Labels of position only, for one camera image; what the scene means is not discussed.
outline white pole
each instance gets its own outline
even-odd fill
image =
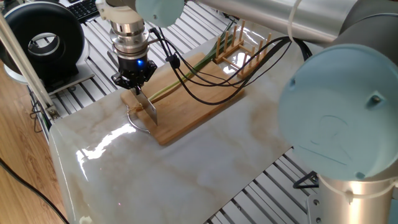
[[[3,43],[9,55],[17,65],[19,71],[26,78],[28,85],[31,87],[42,106],[46,109],[52,107],[53,102],[49,94],[45,91],[36,71],[33,69],[32,64],[30,64],[29,59],[26,57],[22,47],[19,45],[14,33],[1,13],[0,41]]]

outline round black device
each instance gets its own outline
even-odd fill
[[[85,38],[80,23],[67,8],[52,2],[30,2],[12,9],[5,18],[45,85],[78,73],[76,63],[83,52]],[[37,45],[36,40],[43,38],[48,45]],[[3,45],[0,45],[0,59],[20,73]]]

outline marble tabletop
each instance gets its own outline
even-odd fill
[[[247,22],[244,32],[249,46],[270,30]],[[280,35],[273,32],[273,38]],[[213,43],[186,57],[207,53]],[[239,52],[229,59],[242,64],[243,57]],[[129,124],[120,100],[124,90],[57,120],[50,150],[69,221],[205,222],[289,149],[278,129],[278,99],[302,63],[299,48],[292,45],[241,100],[168,146]],[[220,66],[226,73],[234,71]]]

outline wooden cutting board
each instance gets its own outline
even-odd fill
[[[186,60],[189,64],[194,66],[204,57],[205,55],[203,53],[198,53]],[[184,74],[188,72],[188,68],[182,62],[180,68]],[[229,77],[214,62],[210,62],[201,70],[201,72],[209,73],[224,79]],[[221,81],[220,79],[210,77],[208,75],[201,75],[203,78],[206,78],[211,82],[219,83]],[[176,80],[177,77],[170,65],[167,63],[156,70],[151,80],[142,87],[142,92],[144,92],[144,94],[149,98],[154,93]],[[197,77],[192,78],[192,80],[195,80],[198,83],[204,83]],[[186,82],[186,85],[192,93],[207,102],[221,101],[229,97],[236,90],[233,87],[199,86],[190,81]],[[241,96],[242,94],[243,90],[241,90],[236,97]],[[129,90],[126,90],[121,94],[121,99],[130,108],[134,108],[138,104],[134,95]],[[194,125],[205,122],[210,115],[220,111],[225,104],[226,103],[218,106],[205,105],[192,98],[185,91],[184,87],[180,86],[180,88],[175,90],[169,96],[154,103],[157,110],[158,126],[156,126],[145,111],[138,111],[137,117],[145,124],[146,128],[150,131],[151,135],[156,138],[157,142],[160,145],[164,145],[175,138],[181,137],[182,134],[186,133]]]

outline black power cord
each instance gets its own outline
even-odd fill
[[[192,65],[190,65],[188,62],[186,62],[186,63],[187,63],[186,66],[188,67],[188,69],[189,69],[195,76],[200,77],[200,79],[202,79],[202,77],[199,76],[198,73],[207,75],[207,76],[209,76],[209,77],[217,78],[217,79],[219,79],[219,80],[226,81],[229,85],[231,85],[231,87],[237,88],[237,87],[234,86],[232,83],[230,83],[229,81],[227,81],[225,78],[217,77],[217,76],[215,76],[215,75],[212,75],[212,74],[209,74],[209,73],[206,73],[206,72],[198,71],[197,69],[195,69],[195,67],[193,67]],[[210,82],[210,81],[208,81],[208,80],[204,80],[204,81],[207,82],[207,83],[216,84],[216,83]]]
[[[285,44],[287,44],[287,43],[290,43],[290,44],[289,44],[289,47],[290,47],[290,45],[291,45],[291,41],[290,41],[289,37],[279,37],[279,38],[276,38],[276,39],[270,41],[270,42],[269,42],[268,44],[266,44],[265,46],[263,46],[262,49],[259,49],[259,51],[258,51],[256,54],[254,54],[253,57],[251,57],[251,58],[250,58],[250,59],[249,59],[249,60],[248,60],[248,61],[247,61],[235,74],[234,74],[234,75],[230,76],[228,79],[226,79],[225,81],[223,81],[223,82],[221,82],[221,83],[213,83],[213,82],[209,82],[208,80],[205,80],[204,78],[201,78],[201,77],[197,74],[197,72],[195,72],[194,70],[192,70],[192,69],[191,69],[192,66],[189,65],[189,64],[185,61],[185,59],[180,55],[180,53],[177,51],[177,49],[175,48],[175,46],[174,46],[171,42],[169,42],[167,39],[159,39],[159,41],[161,41],[161,42],[166,42],[167,45],[170,45],[170,46],[175,50],[176,54],[181,58],[181,60],[183,61],[183,63],[184,63],[188,68],[190,68],[190,71],[191,71],[195,76],[197,76],[198,78],[200,78],[201,80],[203,80],[203,81],[209,83],[209,85],[207,85],[207,84],[202,84],[202,83],[197,83],[197,82],[193,81],[192,79],[186,77],[186,79],[189,80],[190,82],[193,82],[193,83],[195,83],[195,84],[197,84],[197,85],[208,86],[208,87],[211,87],[211,86],[235,86],[235,85],[241,84],[241,85],[237,88],[237,90],[236,90],[234,93],[232,93],[229,97],[227,97],[227,98],[225,98],[225,99],[223,99],[223,100],[221,100],[221,101],[219,101],[219,102],[207,102],[207,101],[201,100],[200,98],[198,98],[197,96],[195,96],[195,95],[189,90],[189,88],[186,86],[186,84],[185,84],[184,81],[181,79],[180,75],[178,74],[178,72],[180,72],[180,73],[184,76],[184,74],[182,73],[181,69],[179,69],[179,66],[178,66],[178,67],[172,66],[174,73],[176,74],[178,80],[180,81],[180,83],[181,83],[181,85],[184,87],[184,89],[187,91],[187,93],[188,93],[192,98],[194,98],[194,99],[196,99],[197,101],[199,101],[200,103],[203,103],[203,104],[206,104],[206,105],[211,105],[211,106],[220,105],[220,104],[222,104],[222,103],[226,103],[227,101],[229,101],[230,99],[232,99],[233,97],[235,97],[235,96],[239,93],[239,91],[241,91],[245,86],[247,86],[247,85],[249,85],[249,84],[252,83],[252,82],[249,83],[250,79],[254,76],[254,74],[255,74],[255,73],[256,73],[256,72],[257,72],[257,71],[258,71],[258,70],[259,70],[259,69],[272,57],[272,56],[275,55],[276,52],[278,52],[278,51],[279,51]],[[300,46],[300,48],[301,48],[301,50],[302,50],[304,60],[308,59],[308,58],[312,55],[312,53],[309,51],[309,48],[307,47],[307,45],[305,45],[305,43],[302,42],[301,40],[295,39],[295,41],[296,41],[296,43]],[[276,43],[276,42],[278,42],[278,43],[268,52],[268,54],[260,61],[259,65],[258,65],[258,66],[251,72],[251,74],[249,74],[245,79],[242,79],[242,80],[237,81],[237,82],[235,82],[235,83],[225,84],[225,83],[228,83],[232,78],[234,78],[234,77],[235,77],[247,64],[250,63],[251,60],[253,60],[254,58],[256,58],[256,56],[259,55],[260,52],[262,52],[265,48],[267,48],[268,46],[270,46],[271,44]]]
[[[37,126],[37,121],[39,120],[38,114],[41,114],[41,111],[36,111],[35,108],[36,106],[39,104],[39,101],[36,101],[36,103],[33,104],[32,107],[32,112],[29,114],[30,118],[32,120],[34,120],[34,131],[35,133],[41,133],[43,131],[43,129],[41,130],[36,130],[36,126]]]
[[[33,191],[37,196],[39,196],[47,205],[50,206],[52,210],[55,211],[55,213],[61,218],[61,220],[65,224],[69,224],[68,220],[62,215],[61,211],[48,199],[44,194],[39,192],[35,187],[30,185],[30,183],[26,182],[22,177],[20,177],[18,174],[16,174],[1,158],[0,158],[0,166],[6,170],[6,172],[11,175],[14,179],[16,179],[19,183],[21,183],[23,186],[27,187],[29,190]]]
[[[159,27],[160,33],[157,31],[156,28],[152,28],[150,31],[153,32],[153,33],[155,34],[155,36],[157,37],[157,39],[160,41],[161,46],[162,46],[162,48],[163,48],[163,51],[164,51],[165,54],[166,54],[166,57],[167,57],[167,58],[166,58],[166,61],[167,61],[167,62],[170,62],[170,63],[175,62],[174,60],[177,59],[177,56],[176,56],[176,55],[178,54],[178,56],[182,59],[182,61],[185,63],[185,65],[188,67],[188,69],[189,69],[190,71],[192,71],[192,73],[194,73],[196,76],[200,77],[199,75],[197,75],[197,73],[201,73],[201,74],[204,74],[204,75],[213,77],[213,78],[217,78],[217,79],[219,79],[219,80],[226,81],[224,78],[220,78],[220,77],[217,77],[217,76],[215,76],[215,75],[212,75],[212,74],[209,74],[209,73],[205,73],[205,72],[201,72],[201,71],[196,70],[192,65],[190,65],[190,64],[181,56],[181,54],[178,52],[177,48],[176,48],[174,45],[172,45],[169,41],[164,41],[164,40],[166,40],[166,38],[165,38],[165,36],[164,36],[164,34],[163,34],[162,28]],[[175,54],[172,53],[169,44],[172,45],[172,47],[173,47],[173,49],[174,49],[174,51],[175,51]],[[209,81],[206,80],[206,79],[203,79],[202,77],[200,77],[200,78],[201,78],[203,81],[205,81],[205,82],[208,82],[208,83],[211,83],[211,84],[215,84],[215,83],[209,82]]]
[[[287,46],[287,48],[285,49],[285,51],[283,52],[283,54],[264,72],[262,72],[260,75],[258,75],[253,81],[249,82],[248,84],[246,84],[246,86],[254,83],[258,78],[262,77],[263,74],[265,74],[266,72],[268,72],[269,70],[271,70],[286,54],[286,52],[288,51],[288,49],[290,48],[290,46],[292,45],[292,43],[289,43],[289,45]]]

